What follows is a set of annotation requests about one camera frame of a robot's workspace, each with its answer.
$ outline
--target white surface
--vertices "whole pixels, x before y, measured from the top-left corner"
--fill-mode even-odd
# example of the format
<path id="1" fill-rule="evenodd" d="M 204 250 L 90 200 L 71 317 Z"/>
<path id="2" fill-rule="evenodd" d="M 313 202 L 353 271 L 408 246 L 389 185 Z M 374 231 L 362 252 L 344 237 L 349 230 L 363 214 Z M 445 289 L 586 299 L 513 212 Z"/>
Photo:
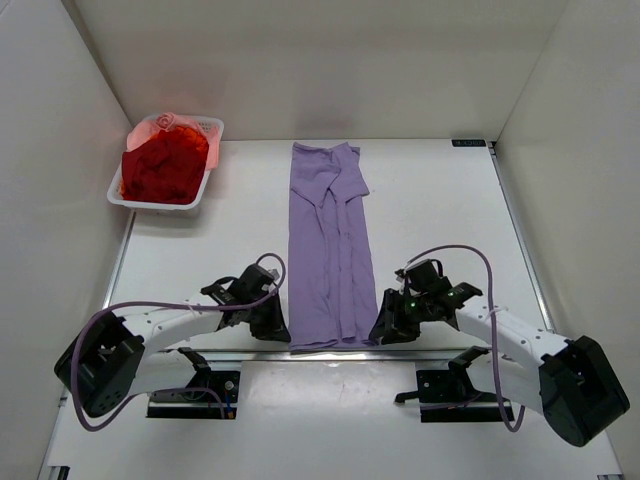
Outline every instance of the white surface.
<path id="1" fill-rule="evenodd" d="M 104 192 L 130 128 L 62 6 L 0 16 L 0 478 L 37 476 L 53 365 L 99 308 L 126 221 Z"/>
<path id="2" fill-rule="evenodd" d="M 498 145 L 556 323 L 597 339 L 631 401 L 640 479 L 640 4 L 572 0 Z"/>
<path id="3" fill-rule="evenodd" d="M 182 301 L 227 275 L 239 275 L 264 252 L 286 261 L 292 141 L 222 142 L 194 220 L 139 216 L 114 295 L 127 300 Z M 335 145 L 338 141 L 311 142 Z M 543 328 L 536 298 L 486 148 L 450 140 L 354 140 L 371 194 L 364 199 L 378 304 L 398 287 L 394 271 L 413 255 L 445 243 L 468 243 L 491 260 L 496 302 Z M 482 261 L 443 252 L 445 273 L 486 290 Z M 275 261 L 266 266 L 277 266 Z M 286 285 L 281 299 L 288 318 Z M 380 348 L 450 348 L 478 341 L 444 324 L 423 324 L 416 342 Z M 276 350 L 252 338 L 248 325 L 194 337 L 193 348 Z"/>
<path id="4" fill-rule="evenodd" d="M 51 464 L 69 480 L 428 478 L 594 479 L 618 473 L 607 438 L 583 449 L 528 412 L 518 434 L 495 424 L 421 424 L 393 405 L 415 388 L 411 363 L 248 363 L 234 421 L 144 418 L 134 400 L 106 430 L 63 410 Z"/>
<path id="5" fill-rule="evenodd" d="M 76 0 L 133 122 L 232 140 L 495 140 L 566 0 Z"/>
<path id="6" fill-rule="evenodd" d="M 145 120 L 155 120 L 157 117 L 158 115 L 148 115 L 145 118 Z M 213 126 L 218 127 L 218 140 L 222 138 L 222 132 L 224 132 L 224 122 L 222 120 L 219 120 L 217 118 L 210 118 L 210 117 L 200 117 L 197 115 L 191 115 L 191 118 L 193 118 L 196 122 L 198 122 L 206 133 L 208 133 Z M 210 173 L 211 173 L 210 170 L 207 170 L 204 172 L 196 198 L 193 199 L 193 202 L 187 205 L 134 202 L 134 201 L 123 199 L 122 194 L 120 193 L 120 189 L 122 187 L 122 162 L 120 162 L 118 163 L 118 170 L 116 171 L 116 174 L 113 176 L 113 180 L 111 180 L 111 185 L 109 185 L 109 190 L 107 192 L 107 199 L 115 205 L 122 205 L 124 207 L 132 208 L 145 213 L 171 215 L 173 213 L 185 213 L 188 210 L 194 210 L 194 214 L 195 214 L 196 207 L 198 207 L 198 205 L 200 204 L 200 200 L 202 200 L 202 194 L 204 193 L 204 188 L 207 186 L 207 182 L 209 181 Z"/>

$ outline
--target cable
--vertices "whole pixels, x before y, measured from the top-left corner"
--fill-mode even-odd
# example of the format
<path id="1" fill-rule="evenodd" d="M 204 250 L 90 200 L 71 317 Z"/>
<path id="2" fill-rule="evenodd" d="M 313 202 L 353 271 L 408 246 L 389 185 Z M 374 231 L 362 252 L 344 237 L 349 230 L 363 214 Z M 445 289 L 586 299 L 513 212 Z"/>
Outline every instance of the cable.
<path id="1" fill-rule="evenodd" d="M 207 387 L 167 388 L 165 390 L 158 390 L 156 393 L 193 393 L 193 392 L 203 392 L 205 394 L 208 393 L 213 398 L 215 398 L 216 402 L 218 402 L 218 408 L 220 409 L 220 415 L 221 415 L 220 418 L 224 418 L 224 408 L 222 408 L 223 404 L 222 404 L 222 400 L 220 399 L 220 395 L 218 395 L 214 390 L 210 388 L 207 388 Z"/>
<path id="2" fill-rule="evenodd" d="M 211 381 L 211 379 L 208 378 L 207 379 L 207 384 L 205 385 L 206 388 L 211 388 L 210 381 Z M 190 395 L 189 397 L 187 397 L 186 395 L 184 395 L 185 393 L 193 393 L 193 392 L 185 391 L 186 388 L 195 388 L 195 387 L 184 387 L 183 389 L 176 388 L 176 389 L 171 389 L 171 390 L 181 390 L 181 391 L 180 392 L 175 392 L 175 391 L 174 392 L 164 392 L 164 393 L 180 393 L 183 398 L 185 398 L 186 400 L 188 400 L 190 402 L 197 402 L 199 400 L 202 400 L 207 395 L 207 392 L 202 391 L 202 389 L 198 388 L 198 391 L 202 391 L 202 393 L 199 396 L 196 397 L 194 395 Z M 211 399 L 209 399 L 209 401 L 207 403 L 209 404 L 209 408 L 211 408 Z"/>
<path id="3" fill-rule="evenodd" d="M 520 406 L 520 413 L 518 414 L 518 418 L 515 424 L 511 424 L 509 421 L 509 416 L 507 415 L 507 409 L 504 405 L 504 397 L 502 396 L 502 386 L 500 383 L 500 369 L 498 367 L 499 361 L 499 353 L 498 353 L 498 320 L 496 318 L 495 305 L 493 303 L 493 270 L 491 269 L 491 264 L 489 263 L 489 259 L 487 256 L 478 250 L 475 247 L 471 247 L 469 245 L 461 245 L 461 244 L 451 244 L 451 245 L 441 245 L 439 247 L 430 248 L 407 262 L 407 267 L 409 267 L 413 262 L 418 260 L 419 258 L 424 257 L 425 255 L 429 255 L 430 253 L 437 252 L 440 250 L 450 250 L 450 249 L 462 249 L 462 250 L 470 250 L 477 254 L 487 269 L 487 298 L 489 301 L 489 314 L 491 316 L 491 359 L 493 363 L 493 384 L 496 390 L 496 400 L 498 401 L 498 410 L 500 411 L 500 418 L 504 422 L 505 427 L 510 432 L 517 432 L 520 430 L 522 426 L 522 421 L 524 420 L 524 412 L 525 407 Z"/>
<path id="4" fill-rule="evenodd" d="M 280 263 L 280 267 L 282 268 L 282 276 L 280 277 L 279 282 L 276 284 L 273 290 L 271 290 L 269 293 L 267 293 L 264 297 L 260 298 L 259 300 L 256 300 L 255 302 L 252 302 L 252 303 L 248 303 L 246 305 L 194 306 L 194 305 L 185 305 L 182 303 L 133 301 L 133 302 L 123 302 L 123 303 L 117 303 L 115 305 L 110 305 L 109 307 L 94 313 L 93 316 L 87 322 L 87 324 L 84 326 L 84 328 L 80 331 L 80 334 L 78 335 L 78 338 L 76 339 L 76 343 L 73 347 L 73 354 L 71 355 L 70 391 L 71 391 L 71 398 L 73 400 L 73 408 L 76 412 L 76 416 L 78 417 L 78 421 L 80 422 L 80 425 L 82 425 L 82 427 L 89 432 L 98 432 L 102 430 L 107 425 L 109 425 L 120 414 L 120 412 L 129 404 L 129 402 L 133 400 L 133 398 L 135 397 L 134 395 L 126 398 L 120 404 L 120 406 L 115 410 L 115 412 L 113 412 L 113 414 L 109 418 L 107 418 L 104 422 L 102 422 L 99 425 L 91 425 L 87 420 L 87 418 L 84 416 L 84 412 L 82 411 L 82 405 L 80 404 L 80 398 L 78 395 L 78 369 L 80 364 L 80 351 L 82 349 L 82 344 L 84 343 L 84 340 L 87 337 L 87 334 L 89 333 L 91 328 L 93 328 L 93 326 L 98 322 L 98 320 L 100 320 L 107 313 L 113 312 L 114 310 L 118 310 L 120 308 L 126 308 L 126 307 L 160 307 L 160 308 L 166 308 L 171 310 L 193 310 L 197 312 L 234 312 L 237 310 L 246 310 L 249 308 L 260 306 L 278 293 L 278 291 L 284 284 L 284 279 L 287 276 L 287 267 L 284 264 L 284 260 L 282 260 L 282 258 L 280 258 L 275 253 L 265 253 L 263 255 L 260 255 L 260 257 L 258 257 L 258 259 L 256 260 L 256 264 L 260 263 L 265 258 L 275 258 Z M 219 405 L 222 406 L 222 401 L 220 400 L 218 395 L 215 392 L 213 392 L 213 390 L 211 390 L 211 392 L 213 393 L 214 398 L 217 397 L 216 400 L 218 400 Z"/>
<path id="5" fill-rule="evenodd" d="M 439 405 L 429 405 L 429 406 L 426 406 L 426 407 L 421 406 L 420 410 L 444 410 L 444 409 L 450 409 L 450 408 L 462 408 L 462 407 L 466 407 L 471 402 L 475 402 L 481 396 L 482 396 L 482 393 L 479 393 L 479 394 L 471 397 L 469 400 L 465 400 L 464 402 L 444 403 L 444 404 L 439 404 Z"/>
<path id="6" fill-rule="evenodd" d="M 437 260 L 435 258 L 432 258 L 431 263 L 435 263 L 436 267 L 438 269 L 438 276 L 442 277 L 444 275 L 444 268 L 442 267 L 442 262 L 440 260 Z"/>
<path id="7" fill-rule="evenodd" d="M 227 404 L 227 415 L 229 416 L 229 418 L 231 418 L 233 415 L 233 410 L 231 410 L 231 400 L 229 400 L 229 392 L 227 392 L 226 390 L 224 391 L 224 401 Z"/>

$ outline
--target white wall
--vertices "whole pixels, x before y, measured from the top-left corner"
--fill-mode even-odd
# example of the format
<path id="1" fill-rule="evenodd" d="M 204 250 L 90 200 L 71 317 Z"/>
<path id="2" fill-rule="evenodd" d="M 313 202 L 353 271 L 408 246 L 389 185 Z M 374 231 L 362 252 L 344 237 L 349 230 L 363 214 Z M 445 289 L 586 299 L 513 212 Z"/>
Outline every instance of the white wall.
<path id="1" fill-rule="evenodd" d="M 609 434 L 640 478 L 640 3 L 571 0 L 498 153 L 560 329 L 598 339 L 631 410 Z"/>
<path id="2" fill-rule="evenodd" d="M 130 128 L 61 4 L 0 13 L 0 478 L 36 478 L 57 357 L 99 307 L 125 212 L 106 189 Z"/>
<path id="3" fill-rule="evenodd" d="M 566 4 L 75 2 L 132 121 L 217 115 L 235 140 L 495 140 Z"/>

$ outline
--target black bracket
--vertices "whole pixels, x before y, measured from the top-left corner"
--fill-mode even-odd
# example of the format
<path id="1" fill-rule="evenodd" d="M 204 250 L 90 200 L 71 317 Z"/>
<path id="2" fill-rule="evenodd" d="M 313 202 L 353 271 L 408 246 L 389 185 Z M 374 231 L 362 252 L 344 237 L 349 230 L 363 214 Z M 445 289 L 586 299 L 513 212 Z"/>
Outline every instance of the black bracket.
<path id="1" fill-rule="evenodd" d="M 395 402 L 418 399 L 422 423 L 501 422 L 496 396 L 473 388 L 467 368 L 489 350 L 471 347 L 449 361 L 448 370 L 417 370 L 418 390 L 399 393 Z M 505 399 L 509 420 L 513 420 L 511 402 Z"/>
<path id="2" fill-rule="evenodd" d="M 369 340 L 382 345 L 416 340 L 422 322 L 444 321 L 459 330 L 456 310 L 470 298 L 482 296 L 482 290 L 465 282 L 454 287 L 443 274 L 442 262 L 436 259 L 395 273 L 403 281 L 403 290 L 385 290 L 380 313 L 369 333 Z"/>
<path id="3" fill-rule="evenodd" d="M 253 264 L 245 269 L 240 278 L 221 278 L 203 287 L 200 293 L 210 296 L 218 305 L 246 305 L 267 295 L 269 285 L 274 283 L 275 277 L 271 272 Z M 240 323 L 248 323 L 251 335 L 258 340 L 286 343 L 291 341 L 282 314 L 280 295 L 277 293 L 257 307 L 224 312 L 218 330 Z"/>
<path id="4" fill-rule="evenodd" d="M 223 401 L 225 415 L 221 416 L 217 400 L 206 392 L 160 393 L 149 398 L 147 418 L 198 418 L 234 420 L 238 415 L 239 370 L 200 370 L 187 387 L 206 386 Z"/>

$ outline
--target laundry basket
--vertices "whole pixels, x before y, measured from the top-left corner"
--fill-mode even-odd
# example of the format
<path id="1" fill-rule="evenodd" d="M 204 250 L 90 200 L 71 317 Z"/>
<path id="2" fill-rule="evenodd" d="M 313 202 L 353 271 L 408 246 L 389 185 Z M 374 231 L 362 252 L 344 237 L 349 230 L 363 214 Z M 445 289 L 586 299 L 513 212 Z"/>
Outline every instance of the laundry basket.
<path id="1" fill-rule="evenodd" d="M 145 120 L 155 120 L 159 116 L 159 114 L 149 115 L 145 117 Z M 224 130 L 224 123 L 222 122 L 222 120 L 211 117 L 198 117 L 194 115 L 190 115 L 190 117 L 197 121 L 205 132 L 209 132 L 211 128 L 217 126 L 219 131 L 218 138 L 222 138 L 222 131 Z M 107 199 L 109 200 L 109 202 L 115 205 L 123 205 L 140 213 L 193 217 L 196 216 L 200 211 L 200 200 L 202 200 L 202 194 L 204 193 L 207 181 L 209 180 L 210 173 L 210 170 L 204 172 L 196 198 L 193 200 L 193 202 L 187 205 L 176 205 L 171 203 L 132 202 L 123 199 L 122 194 L 120 193 L 120 191 L 122 190 L 121 162 L 118 165 L 118 170 L 116 171 L 113 180 L 111 180 L 111 185 L 109 185 L 109 190 L 107 191 Z"/>

